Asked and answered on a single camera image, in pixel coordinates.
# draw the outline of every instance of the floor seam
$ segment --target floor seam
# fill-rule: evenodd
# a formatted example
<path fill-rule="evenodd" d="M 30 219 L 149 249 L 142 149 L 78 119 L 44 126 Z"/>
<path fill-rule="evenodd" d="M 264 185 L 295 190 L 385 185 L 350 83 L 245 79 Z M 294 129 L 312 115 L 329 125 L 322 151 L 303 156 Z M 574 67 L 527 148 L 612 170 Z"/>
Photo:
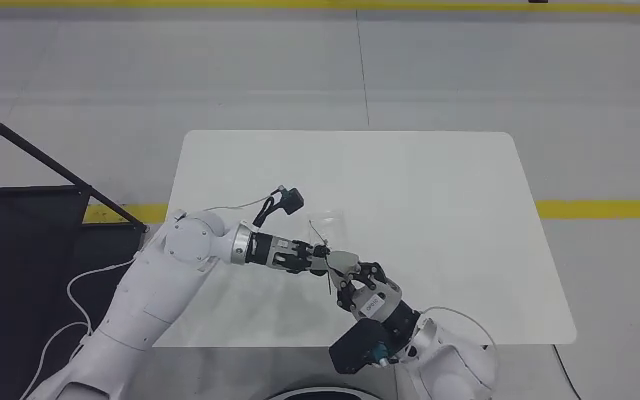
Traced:
<path fill-rule="evenodd" d="M 362 40 L 360 39 L 360 21 L 358 19 L 358 10 L 356 10 L 356 29 L 358 31 L 358 48 L 360 49 L 360 71 L 362 72 L 362 88 L 364 89 L 364 108 L 367 112 L 367 126 L 371 126 L 369 122 L 369 101 L 367 99 L 367 82 L 364 77 L 364 59 L 362 58 Z"/>
<path fill-rule="evenodd" d="M 49 42 L 40 51 L 40 55 L 38 56 L 38 59 L 36 61 L 36 65 L 35 65 L 35 68 L 33 69 L 33 73 L 31 74 L 31 76 L 28 79 L 25 79 L 25 82 L 20 87 L 20 91 L 18 92 L 18 96 L 16 96 L 15 100 L 13 101 L 13 103 L 11 103 L 11 107 L 9 107 L 9 112 L 7 113 L 7 122 L 9 122 L 9 118 L 11 117 L 11 112 L 13 111 L 13 109 L 18 105 L 20 100 L 22 100 L 22 96 L 23 96 L 25 90 L 27 90 L 27 88 L 29 87 L 29 84 L 31 83 L 31 81 L 38 74 L 38 71 L 40 70 L 40 67 L 42 66 L 42 63 L 44 62 L 47 54 L 49 53 L 49 49 L 51 49 L 51 47 L 53 47 L 53 45 L 54 45 L 54 43 L 55 43 L 55 41 L 56 41 L 56 39 L 58 37 L 58 32 L 60 32 L 61 23 L 62 23 L 61 21 L 56 21 L 56 27 L 55 27 L 55 29 L 53 31 L 53 34 L 51 35 L 51 40 L 49 40 Z"/>

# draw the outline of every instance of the wire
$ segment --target wire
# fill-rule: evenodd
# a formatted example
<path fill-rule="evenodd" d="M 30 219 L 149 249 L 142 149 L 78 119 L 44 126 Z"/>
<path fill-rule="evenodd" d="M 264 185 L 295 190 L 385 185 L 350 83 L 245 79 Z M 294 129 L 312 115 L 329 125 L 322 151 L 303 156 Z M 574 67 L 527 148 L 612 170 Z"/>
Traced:
<path fill-rule="evenodd" d="M 84 346 L 84 343 L 82 343 L 82 341 L 80 341 L 80 343 L 78 343 L 78 346 L 76 346 L 76 348 L 73 350 L 73 352 L 69 356 L 69 362 L 71 362 L 71 360 L 73 360 L 73 358 L 78 354 L 78 352 L 80 351 L 80 349 L 83 346 Z"/>
<path fill-rule="evenodd" d="M 226 210 L 239 210 L 239 209 L 241 209 L 241 208 L 245 208 L 245 207 L 252 206 L 252 205 L 254 205 L 254 204 L 258 204 L 258 203 L 260 203 L 261 201 L 265 201 L 265 200 L 266 200 L 266 199 L 268 199 L 269 197 L 271 197 L 271 195 L 269 195 L 269 196 L 264 196 L 264 197 L 263 197 L 263 198 L 261 198 L 261 199 L 258 199 L 258 200 L 255 200 L 255 201 L 252 201 L 251 203 L 241 204 L 241 205 L 239 205 L 239 206 L 216 206 L 216 207 L 209 207 L 209 208 L 205 208 L 205 209 L 204 209 L 204 210 L 202 210 L 202 211 L 211 211 L 211 210 L 220 210 L 220 209 L 226 209 Z"/>
<path fill-rule="evenodd" d="M 76 306 L 76 308 L 78 310 L 80 310 L 80 312 L 82 313 L 82 315 L 84 316 L 85 321 L 87 321 L 86 325 L 87 325 L 87 336 L 90 336 L 93 333 L 93 328 L 91 327 L 91 319 L 89 318 L 89 314 L 87 314 L 87 312 L 85 311 L 84 308 L 82 308 L 82 306 L 80 305 L 80 303 L 78 303 L 76 301 L 76 299 L 73 297 L 73 295 L 71 294 L 71 285 L 73 285 L 73 283 L 75 281 L 77 281 L 78 279 L 85 277 L 87 275 L 91 275 L 91 274 L 97 274 L 98 272 L 105 272 L 105 271 L 111 271 L 112 269 L 116 269 L 116 268 L 120 268 L 123 267 L 127 264 L 131 264 L 133 261 L 135 260 L 135 258 L 132 258 L 131 260 L 127 261 L 127 262 L 123 262 L 122 264 L 115 264 L 115 265 L 110 265 L 108 267 L 105 268 L 101 268 L 101 269 L 94 269 L 93 271 L 87 271 L 84 272 L 78 276 L 76 276 L 75 278 L 71 279 L 69 281 L 69 283 L 67 284 L 67 297 L 69 297 L 69 300 L 71 300 L 71 302 L 73 303 L 74 306 Z"/>
<path fill-rule="evenodd" d="M 76 325 L 86 325 L 86 322 L 72 322 L 69 325 L 65 325 L 62 328 L 58 329 L 56 333 L 51 335 L 49 340 L 47 340 L 47 344 L 44 345 L 44 348 L 42 349 L 42 353 L 40 354 L 40 363 L 38 364 L 38 369 L 36 370 L 36 374 L 33 376 L 33 379 L 31 380 L 31 383 L 27 387 L 27 390 L 25 390 L 22 396 L 20 396 L 20 400 L 24 400 L 27 397 L 27 395 L 31 391 L 31 388 L 33 387 L 33 384 L 36 383 L 36 380 L 38 380 L 38 376 L 40 375 L 40 371 L 42 370 L 42 365 L 44 364 L 44 355 L 46 354 L 47 349 L 49 348 L 49 345 L 51 344 L 53 339 L 55 339 L 65 329 L 70 328 L 72 326 L 76 326 Z"/>
<path fill-rule="evenodd" d="M 454 314 L 458 314 L 461 317 L 464 317 L 464 318 L 468 319 L 469 321 L 473 322 L 478 328 L 480 328 L 482 330 L 482 332 L 484 332 L 485 335 L 487 335 L 487 337 L 491 341 L 491 345 L 493 346 L 493 349 L 494 349 L 495 354 L 496 354 L 496 364 L 495 364 L 494 373 L 493 373 L 493 376 L 495 377 L 495 380 L 493 381 L 493 387 L 490 388 L 491 393 L 489 394 L 489 397 L 492 397 L 493 394 L 496 392 L 496 388 L 498 387 L 498 376 L 499 376 L 498 373 L 500 372 L 500 355 L 498 354 L 498 346 L 496 345 L 496 341 L 493 340 L 493 337 L 491 336 L 489 331 L 487 331 L 478 321 L 476 321 L 472 317 L 468 316 L 467 314 L 463 313 L 462 311 L 454 310 L 453 308 L 449 308 L 449 307 L 433 306 L 433 307 L 429 307 L 426 310 L 422 311 L 421 314 L 426 315 L 429 311 L 432 311 L 432 310 L 444 310 L 444 311 L 452 312 Z"/>
<path fill-rule="evenodd" d="M 241 204 L 239 206 L 218 206 L 218 207 L 210 207 L 210 208 L 206 208 L 203 211 L 209 211 L 209 210 L 218 210 L 218 209 L 229 209 L 229 210 L 239 210 L 241 208 L 244 207 L 248 207 L 248 206 L 252 206 L 254 204 L 260 203 L 261 201 L 267 200 L 269 198 L 272 198 L 271 196 L 274 195 L 275 193 L 277 193 L 278 190 L 274 191 L 273 193 L 271 193 L 271 195 L 269 196 L 265 196 L 261 199 L 252 201 L 250 203 L 246 203 L 246 204 Z M 76 306 L 76 308 L 80 311 L 80 313 L 82 313 L 82 316 L 84 317 L 86 322 L 72 322 L 62 328 L 60 328 L 58 331 L 56 331 L 56 333 L 54 333 L 53 335 L 51 335 L 51 337 L 49 338 L 49 340 L 47 341 L 47 343 L 44 345 L 44 348 L 42 349 L 42 353 L 40 354 L 40 363 L 38 365 L 38 369 L 36 370 L 36 374 L 34 375 L 33 379 L 31 380 L 31 383 L 29 383 L 29 386 L 27 387 L 27 390 L 24 391 L 24 393 L 22 394 L 22 396 L 20 397 L 19 400 L 24 400 L 26 398 L 26 396 L 29 394 L 29 391 L 31 391 L 31 388 L 33 387 L 33 384 L 36 382 L 36 380 L 38 379 L 38 376 L 40 375 L 40 371 L 42 370 L 42 365 L 44 363 L 44 356 L 47 352 L 47 349 L 49 348 L 49 345 L 51 344 L 51 342 L 53 341 L 53 339 L 55 339 L 60 333 L 62 333 L 65 329 L 70 328 L 72 326 L 76 326 L 76 325 L 84 325 L 87 327 L 87 333 L 85 336 L 91 336 L 91 334 L 93 333 L 93 328 L 91 327 L 91 318 L 89 317 L 89 314 L 86 312 L 86 310 L 80 305 L 80 303 L 78 303 L 76 301 L 76 299 L 73 297 L 73 295 L 71 294 L 71 286 L 73 285 L 73 283 L 75 281 L 77 281 L 80 278 L 83 278 L 87 275 L 91 275 L 91 274 L 97 274 L 98 272 L 105 272 L 105 271 L 111 271 L 114 270 L 116 268 L 120 268 L 123 267 L 125 265 L 131 264 L 133 261 L 135 260 L 135 257 L 132 258 L 131 260 L 127 261 L 127 262 L 123 262 L 121 264 L 115 264 L 115 265 L 110 265 L 108 267 L 105 268 L 101 268 L 101 269 L 96 269 L 93 271 L 87 271 L 84 272 L 76 277 L 74 277 L 73 279 L 71 279 L 69 281 L 69 283 L 67 284 L 67 297 L 69 297 L 69 300 L 71 300 L 71 303 L 73 303 L 74 306 Z M 73 350 L 73 352 L 71 353 L 71 356 L 69 357 L 69 362 L 71 362 L 71 360 L 73 360 L 73 358 L 78 354 L 78 352 L 80 351 L 80 349 L 84 346 L 84 344 L 82 343 L 82 340 L 80 341 L 80 343 L 78 344 L 78 346 Z"/>
<path fill-rule="evenodd" d="M 578 391 L 576 390 L 576 387 L 573 386 L 573 382 L 571 382 L 571 378 L 569 377 L 569 374 L 567 373 L 567 369 L 564 366 L 564 362 L 562 362 L 562 357 L 560 357 L 560 353 L 558 352 L 558 347 L 556 347 L 555 344 L 552 344 L 551 347 L 553 348 L 553 352 L 556 353 L 556 358 L 558 359 L 558 363 L 560 364 L 560 368 L 562 368 L 562 372 L 564 373 L 564 377 L 567 379 L 567 383 L 571 387 L 571 390 L 573 391 L 573 394 L 576 395 L 576 398 L 578 400 L 582 400 L 582 397 L 580 397 L 580 395 L 578 394 Z"/>
<path fill-rule="evenodd" d="M 322 243 L 324 243 L 324 245 L 326 246 L 329 241 L 325 238 L 322 237 L 322 235 L 320 234 L 320 232 L 318 232 L 318 230 L 316 229 L 315 226 L 313 226 L 313 224 L 311 223 L 311 220 L 309 220 L 309 226 L 311 227 L 311 229 L 313 229 L 313 231 L 316 233 L 316 235 L 318 235 L 318 237 L 320 238 L 320 240 L 322 240 Z"/>
<path fill-rule="evenodd" d="M 69 300 L 71 300 L 71 302 L 73 303 L 73 305 L 76 306 L 76 308 L 78 308 L 78 310 L 80 310 L 80 312 L 82 313 L 82 315 L 84 316 L 84 319 L 86 322 L 72 322 L 69 325 L 66 325 L 60 329 L 58 329 L 58 331 L 56 331 L 56 333 L 54 333 L 53 335 L 51 335 L 51 337 L 49 338 L 49 340 L 47 340 L 47 343 L 44 345 L 44 348 L 42 349 L 42 353 L 40 353 L 40 364 L 38 365 L 38 369 L 36 370 L 36 374 L 34 375 L 33 379 L 31 380 L 31 383 L 29 384 L 29 386 L 27 387 L 27 390 L 24 391 L 24 393 L 22 394 L 22 396 L 20 397 L 20 400 L 23 400 L 27 394 L 29 393 L 29 391 L 31 390 L 31 387 L 33 386 L 33 384 L 36 382 L 36 380 L 38 379 L 38 376 L 40 375 L 40 371 L 42 370 L 42 364 L 44 363 L 44 356 L 47 352 L 47 349 L 49 348 L 49 345 L 51 344 L 51 342 L 53 341 L 53 339 L 56 338 L 56 336 L 58 336 L 59 334 L 62 333 L 62 331 L 64 331 L 67 328 L 70 328 L 72 326 L 76 326 L 76 325 L 84 325 L 87 327 L 87 333 L 85 336 L 91 336 L 91 334 L 93 333 L 93 329 L 91 328 L 91 318 L 89 318 L 89 314 L 87 314 L 87 312 L 85 311 L 84 308 L 82 308 L 82 306 L 76 301 L 76 299 L 73 297 L 73 295 L 71 294 L 71 285 L 73 285 L 73 283 L 75 281 L 77 281 L 78 279 L 85 277 L 87 275 L 91 275 L 91 274 L 96 274 L 98 272 L 104 272 L 104 271 L 111 271 L 112 269 L 116 269 L 116 268 L 120 268 L 122 266 L 125 266 L 127 264 L 131 264 L 133 261 L 135 260 L 135 258 L 132 258 L 131 260 L 127 261 L 127 262 L 123 262 L 122 264 L 115 264 L 115 265 L 110 265 L 108 267 L 105 268 L 101 268 L 101 269 L 95 269 L 93 271 L 87 271 L 84 272 L 76 277 L 74 277 L 73 279 L 71 279 L 69 281 L 69 283 L 67 284 L 67 296 L 69 297 Z M 73 352 L 71 353 L 71 357 L 69 358 L 69 362 L 71 362 L 71 360 L 73 359 L 73 357 L 76 356 L 76 354 L 78 354 L 78 352 L 80 351 L 80 348 L 82 348 L 83 343 L 82 341 L 80 341 L 80 343 L 78 344 L 78 346 L 75 348 L 75 350 L 73 350 Z"/>

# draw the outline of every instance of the black cable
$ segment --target black cable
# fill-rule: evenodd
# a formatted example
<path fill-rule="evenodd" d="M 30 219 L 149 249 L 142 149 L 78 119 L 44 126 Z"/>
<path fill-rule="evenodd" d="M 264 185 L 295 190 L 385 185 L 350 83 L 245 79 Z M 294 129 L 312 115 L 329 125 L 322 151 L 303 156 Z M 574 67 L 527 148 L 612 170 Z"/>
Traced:
<path fill-rule="evenodd" d="M 582 400 L 582 397 L 580 397 L 580 395 L 578 394 L 578 391 L 576 390 L 576 387 L 573 386 L 573 382 L 571 382 L 571 378 L 569 377 L 569 374 L 567 373 L 567 369 L 564 366 L 564 362 L 562 362 L 562 357 L 560 357 L 560 353 L 558 352 L 558 348 L 556 347 L 555 344 L 552 344 L 551 347 L 553 347 L 553 352 L 556 353 L 556 358 L 558 359 L 558 362 L 560 363 L 560 367 L 562 368 L 562 372 L 564 373 L 564 377 L 567 379 L 567 383 L 569 383 L 569 386 L 571 387 L 571 390 L 573 391 L 573 394 L 576 395 L 576 398 L 578 400 Z"/>
<path fill-rule="evenodd" d="M 273 199 L 273 196 L 269 196 L 269 198 L 265 200 L 264 204 L 262 204 L 262 209 L 260 209 L 260 212 L 258 213 L 258 215 L 256 215 L 256 218 L 253 220 L 254 226 L 257 226 L 258 228 L 262 227 L 262 224 L 264 224 L 264 221 L 267 219 L 267 216 L 273 212 L 273 210 L 270 210 L 270 209 L 271 207 L 273 207 L 274 203 L 275 203 L 275 200 Z"/>

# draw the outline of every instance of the white cable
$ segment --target white cable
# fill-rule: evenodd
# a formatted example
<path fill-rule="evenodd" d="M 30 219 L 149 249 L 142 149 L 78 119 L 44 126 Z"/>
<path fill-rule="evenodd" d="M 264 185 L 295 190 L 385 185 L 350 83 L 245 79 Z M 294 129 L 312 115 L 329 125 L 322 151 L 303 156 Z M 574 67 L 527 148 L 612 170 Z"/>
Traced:
<path fill-rule="evenodd" d="M 36 383 L 36 380 L 38 379 L 38 375 L 40 375 L 40 371 L 42 370 L 42 364 L 44 364 L 44 355 L 47 352 L 47 349 L 49 348 L 49 345 L 51 344 L 53 339 L 55 339 L 56 336 L 61 334 L 62 331 L 64 331 L 65 329 L 70 328 L 70 327 L 75 326 L 75 325 L 86 325 L 86 323 L 85 322 L 72 322 L 69 325 L 65 325 L 62 328 L 58 329 L 56 331 L 56 333 L 51 335 L 49 340 L 47 340 L 47 344 L 44 345 L 44 349 L 42 349 L 42 353 L 40 354 L 40 363 L 38 364 L 38 369 L 36 370 L 36 374 L 33 376 L 33 379 L 31 380 L 31 383 L 27 387 L 27 390 L 25 390 L 24 393 L 22 394 L 22 396 L 20 396 L 20 400 L 24 400 L 27 397 L 27 394 L 29 394 L 29 391 L 31 390 L 31 387 L 33 387 L 33 384 Z"/>
<path fill-rule="evenodd" d="M 266 199 L 268 199 L 268 198 L 269 198 L 269 197 L 271 197 L 271 196 L 272 196 L 272 195 L 265 196 L 265 197 L 263 197 L 263 198 L 261 198 L 261 199 L 258 199 L 258 200 L 255 200 L 255 201 L 252 201 L 251 203 L 241 204 L 241 205 L 239 205 L 239 206 L 216 206 L 216 207 L 209 207 L 209 208 L 205 208 L 205 209 L 204 209 L 204 210 L 202 210 L 202 211 L 211 211 L 211 210 L 220 210 L 220 209 L 226 209 L 226 210 L 240 210 L 240 209 L 242 209 L 242 208 L 249 207 L 249 206 L 252 206 L 252 205 L 254 205 L 254 204 L 258 204 L 258 203 L 260 203 L 261 201 L 265 201 Z"/>
<path fill-rule="evenodd" d="M 87 323 L 86 323 L 86 325 L 87 325 L 87 336 L 90 336 L 93 333 L 93 328 L 91 327 L 91 319 L 89 318 L 89 314 L 87 314 L 87 312 L 84 310 L 84 308 L 82 308 L 82 306 L 76 301 L 76 299 L 71 294 L 71 285 L 73 285 L 73 283 L 75 281 L 77 281 L 78 279 L 80 279 L 82 277 L 85 277 L 87 275 L 97 274 L 98 272 L 111 271 L 112 269 L 120 268 L 120 267 L 125 266 L 127 264 L 131 264 L 134 260 L 135 260 L 135 258 L 132 258 L 131 260 L 129 260 L 127 262 L 123 262 L 122 264 L 110 265 L 110 266 L 105 267 L 105 268 L 94 269 L 93 271 L 84 272 L 84 273 L 76 276 L 75 278 L 71 279 L 69 281 L 69 283 L 67 284 L 67 297 L 69 297 L 69 300 L 71 300 L 73 305 L 76 306 L 76 308 L 78 310 L 80 310 L 80 312 L 84 316 L 84 319 L 87 321 Z"/>
<path fill-rule="evenodd" d="M 480 324 L 480 322 L 476 321 L 475 319 L 473 319 L 472 317 L 470 317 L 467 314 L 463 313 L 462 311 L 454 310 L 453 308 L 449 308 L 449 307 L 433 306 L 433 307 L 429 307 L 426 310 L 422 311 L 421 314 L 426 315 L 429 311 L 432 311 L 432 310 L 444 310 L 444 311 L 452 312 L 454 314 L 458 314 L 461 317 L 464 317 L 464 318 L 468 319 L 469 321 L 473 322 L 474 324 L 476 324 L 476 326 L 478 328 L 482 329 L 482 332 L 484 332 L 484 334 L 487 335 L 487 337 L 491 341 L 491 345 L 493 346 L 493 350 L 495 351 L 495 354 L 496 354 L 496 365 L 494 367 L 494 372 L 493 372 L 493 375 L 495 376 L 495 380 L 493 381 L 493 387 L 491 388 L 491 393 L 489 395 L 489 397 L 491 398 L 493 396 L 493 394 L 496 392 L 496 388 L 498 387 L 498 376 L 499 376 L 499 372 L 500 372 L 500 355 L 498 354 L 498 346 L 496 345 L 496 341 L 493 340 L 493 337 L 491 336 L 489 331 L 484 329 L 484 327 Z"/>
<path fill-rule="evenodd" d="M 78 354 L 78 352 L 80 351 L 80 349 L 82 348 L 82 346 L 84 346 L 84 343 L 82 343 L 82 340 L 80 341 L 80 343 L 78 343 L 78 345 L 76 346 L 76 348 L 73 350 L 73 352 L 71 353 L 71 355 L 69 356 L 69 362 L 71 362 L 71 360 L 73 360 L 73 357 L 76 356 L 76 354 Z"/>
<path fill-rule="evenodd" d="M 27 396 L 27 394 L 31 390 L 31 387 L 33 386 L 33 384 L 38 379 L 38 375 L 40 375 L 40 370 L 42 370 L 42 364 L 44 363 L 44 355 L 47 352 L 47 349 L 49 348 L 49 345 L 51 344 L 51 341 L 53 339 L 55 339 L 56 336 L 58 336 L 60 333 L 62 333 L 62 331 L 64 331 L 65 329 L 67 329 L 69 327 L 72 327 L 72 326 L 75 326 L 75 325 L 85 325 L 87 327 L 86 336 L 90 336 L 93 333 L 93 329 L 91 328 L 91 319 L 89 318 L 89 314 L 87 314 L 87 312 L 84 310 L 84 308 L 82 308 L 82 306 L 76 301 L 76 299 L 71 294 L 71 285 L 73 285 L 73 283 L 75 281 L 77 281 L 78 279 L 80 279 L 80 278 L 82 278 L 84 276 L 91 275 L 91 274 L 96 274 L 98 272 L 110 271 L 112 269 L 120 268 L 120 267 L 125 266 L 127 264 L 131 264 L 134 260 L 135 260 L 135 258 L 133 258 L 133 259 L 127 261 L 127 262 L 124 262 L 122 264 L 115 264 L 115 265 L 110 265 L 110 266 L 105 267 L 105 268 L 95 269 L 93 271 L 87 271 L 87 272 L 84 272 L 84 273 L 76 276 L 75 278 L 73 278 L 73 279 L 71 279 L 69 281 L 69 283 L 67 284 L 67 296 L 69 297 L 69 300 L 71 300 L 73 305 L 75 305 L 78 308 L 78 310 L 80 310 L 80 312 L 84 316 L 84 319 L 86 320 L 86 322 L 72 322 L 69 325 L 66 325 L 66 326 L 58 329 L 58 331 L 56 333 L 51 335 L 51 337 L 47 341 L 47 344 L 44 345 L 44 349 L 42 349 L 42 353 L 40 354 L 40 364 L 38 365 L 38 369 L 36 371 L 36 374 L 33 377 L 33 379 L 31 380 L 31 383 L 29 384 L 29 387 L 27 387 L 27 390 L 25 390 L 24 393 L 22 394 L 22 396 L 20 397 L 20 400 L 23 400 Z M 73 353 L 71 353 L 71 357 L 69 358 L 69 362 L 71 362 L 73 357 L 75 357 L 75 355 L 78 354 L 78 351 L 80 351 L 80 348 L 82 347 L 82 345 L 83 345 L 83 343 L 82 343 L 82 341 L 80 341 L 80 344 L 78 344 L 78 346 L 75 348 L 75 350 L 73 350 Z"/>
<path fill-rule="evenodd" d="M 239 210 L 242 209 L 244 207 L 248 207 L 248 206 L 252 206 L 254 204 L 260 203 L 261 201 L 265 201 L 266 199 L 268 199 L 269 197 L 271 197 L 272 195 L 269 196 L 265 196 L 261 199 L 252 201 L 251 203 L 247 203 L 247 204 L 241 204 L 239 206 L 218 206 L 218 207 L 210 207 L 210 208 L 206 208 L 203 211 L 210 211 L 210 210 L 218 210 L 218 209 L 229 209 L 229 210 Z M 115 264 L 115 265 L 110 265 L 108 267 L 105 268 L 101 268 L 101 269 L 96 269 L 93 271 L 87 271 L 84 272 L 76 277 L 74 277 L 73 279 L 71 279 L 69 281 L 69 283 L 67 284 L 67 297 L 69 297 L 69 300 L 71 300 L 71 303 L 73 303 L 74 306 L 76 306 L 76 308 L 82 313 L 82 316 L 84 316 L 84 319 L 86 322 L 72 322 L 69 325 L 66 325 L 62 328 L 60 328 L 56 333 L 54 333 L 49 340 L 47 341 L 47 343 L 44 346 L 44 349 L 42 349 L 42 353 L 40 354 L 40 364 L 38 365 L 38 369 L 36 371 L 35 376 L 33 377 L 33 379 L 31 380 L 31 383 L 29 384 L 29 386 L 27 387 L 27 390 L 24 391 L 24 393 L 22 394 L 22 396 L 20 397 L 19 400 L 24 400 L 24 398 L 27 396 L 27 394 L 29 393 L 29 391 L 31 390 L 31 387 L 33 386 L 33 384 L 36 382 L 36 380 L 38 379 L 38 376 L 40 375 L 40 371 L 42 370 L 42 365 L 44 363 L 44 356 L 45 353 L 47 352 L 47 349 L 49 348 L 49 345 L 51 344 L 51 342 L 53 341 L 53 339 L 56 338 L 56 336 L 58 336 L 60 333 L 62 333 L 62 331 L 64 331 L 67 328 L 70 328 L 72 326 L 75 325 L 85 325 L 87 327 L 87 333 L 85 336 L 91 336 L 91 334 L 93 333 L 93 328 L 91 327 L 91 318 L 89 318 L 89 314 L 87 314 L 87 312 L 85 311 L 84 308 L 82 308 L 82 306 L 80 305 L 80 303 L 78 303 L 76 301 L 76 299 L 73 297 L 73 295 L 71 294 L 71 285 L 73 285 L 73 283 L 75 281 L 77 281 L 80 278 L 83 278 L 87 275 L 91 275 L 91 274 L 97 274 L 98 272 L 105 272 L 105 271 L 111 271 L 113 269 L 116 268 L 120 268 L 123 267 L 127 264 L 131 264 L 133 261 L 135 260 L 135 257 L 127 262 L 123 262 L 122 264 Z M 69 357 L 69 362 L 71 362 L 71 360 L 73 359 L 73 357 L 76 356 L 76 354 L 78 354 L 78 352 L 80 351 L 80 349 L 82 348 L 83 343 L 82 340 L 80 341 L 80 343 L 78 344 L 78 346 L 75 348 L 75 350 L 73 350 L 73 352 L 71 353 L 71 357 Z"/>

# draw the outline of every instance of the robotic hand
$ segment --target robotic hand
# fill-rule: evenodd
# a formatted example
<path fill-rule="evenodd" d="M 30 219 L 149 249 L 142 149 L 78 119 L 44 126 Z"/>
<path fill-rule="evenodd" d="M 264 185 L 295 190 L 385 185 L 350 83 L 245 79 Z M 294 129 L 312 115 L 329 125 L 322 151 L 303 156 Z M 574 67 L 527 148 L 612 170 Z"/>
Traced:
<path fill-rule="evenodd" d="M 280 202 L 267 199 L 254 226 L 279 208 L 291 214 L 304 204 L 296 189 L 280 187 L 272 195 L 277 192 Z M 402 301 L 400 287 L 379 264 L 361 262 L 355 254 L 260 233 L 244 223 L 227 227 L 208 211 L 178 211 L 134 258 L 102 322 L 83 338 L 83 348 L 28 399 L 122 399 L 145 351 L 184 311 L 220 260 L 328 273 L 338 306 L 357 320 L 329 349 L 339 373 L 401 363 L 421 399 L 485 400 L 492 394 L 494 355 L 421 318 Z"/>

